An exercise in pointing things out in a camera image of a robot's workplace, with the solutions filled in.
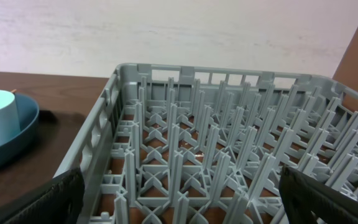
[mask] gray dish rack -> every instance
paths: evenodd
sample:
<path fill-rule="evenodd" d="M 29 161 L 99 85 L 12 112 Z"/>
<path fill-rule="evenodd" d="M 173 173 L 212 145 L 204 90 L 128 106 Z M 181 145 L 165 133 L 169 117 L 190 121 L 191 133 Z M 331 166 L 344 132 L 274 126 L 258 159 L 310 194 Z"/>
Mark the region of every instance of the gray dish rack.
<path fill-rule="evenodd" d="M 358 92 L 317 75 L 122 64 L 55 176 L 83 171 L 78 223 L 134 223 L 133 209 L 139 223 L 168 210 L 172 223 L 212 223 L 214 208 L 222 223 L 287 223 L 283 164 L 358 201 L 358 111 L 345 97 Z M 95 214 L 103 195 L 115 209 Z"/>

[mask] cup rim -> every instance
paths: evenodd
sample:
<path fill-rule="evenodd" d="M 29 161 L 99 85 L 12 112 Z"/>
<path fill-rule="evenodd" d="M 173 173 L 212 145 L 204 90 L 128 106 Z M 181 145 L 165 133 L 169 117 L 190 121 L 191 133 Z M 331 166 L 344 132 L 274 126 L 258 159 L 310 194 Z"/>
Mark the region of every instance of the cup rim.
<path fill-rule="evenodd" d="M 0 92 L 6 94 L 6 96 L 10 96 L 10 97 L 11 97 L 9 103 L 7 103 L 6 105 L 0 107 L 0 111 L 1 111 L 1 110 L 5 109 L 6 107 L 8 107 L 9 105 L 11 105 L 12 102 L 15 101 L 15 94 L 11 93 L 10 91 L 6 91 L 6 90 L 0 90 Z"/>

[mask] white backdrop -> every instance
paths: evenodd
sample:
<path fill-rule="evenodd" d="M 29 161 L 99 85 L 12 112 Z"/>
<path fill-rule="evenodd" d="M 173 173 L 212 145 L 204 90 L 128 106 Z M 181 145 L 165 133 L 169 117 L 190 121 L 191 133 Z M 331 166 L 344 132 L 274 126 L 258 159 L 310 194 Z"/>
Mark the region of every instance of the white backdrop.
<path fill-rule="evenodd" d="M 332 77 L 355 0 L 0 0 L 0 71 L 108 77 L 123 62 Z"/>

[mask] wooden table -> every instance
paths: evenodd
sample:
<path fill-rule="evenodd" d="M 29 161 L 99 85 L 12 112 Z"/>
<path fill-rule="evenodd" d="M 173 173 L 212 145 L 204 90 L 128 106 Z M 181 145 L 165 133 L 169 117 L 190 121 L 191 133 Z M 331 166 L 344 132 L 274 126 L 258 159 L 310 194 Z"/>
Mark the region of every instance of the wooden table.
<path fill-rule="evenodd" d="M 17 89 L 41 109 L 31 147 L 0 168 L 0 206 L 53 177 L 107 80 L 0 72 L 0 90 Z"/>

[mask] blue bowl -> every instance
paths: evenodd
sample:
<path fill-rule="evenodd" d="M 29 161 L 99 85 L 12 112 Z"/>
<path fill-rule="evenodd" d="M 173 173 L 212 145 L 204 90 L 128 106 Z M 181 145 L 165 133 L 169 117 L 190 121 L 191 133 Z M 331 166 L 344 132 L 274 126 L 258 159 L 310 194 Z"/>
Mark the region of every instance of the blue bowl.
<path fill-rule="evenodd" d="M 33 140 L 38 127 L 40 108 L 31 97 L 16 93 L 21 132 L 0 146 L 0 166 L 20 153 Z"/>

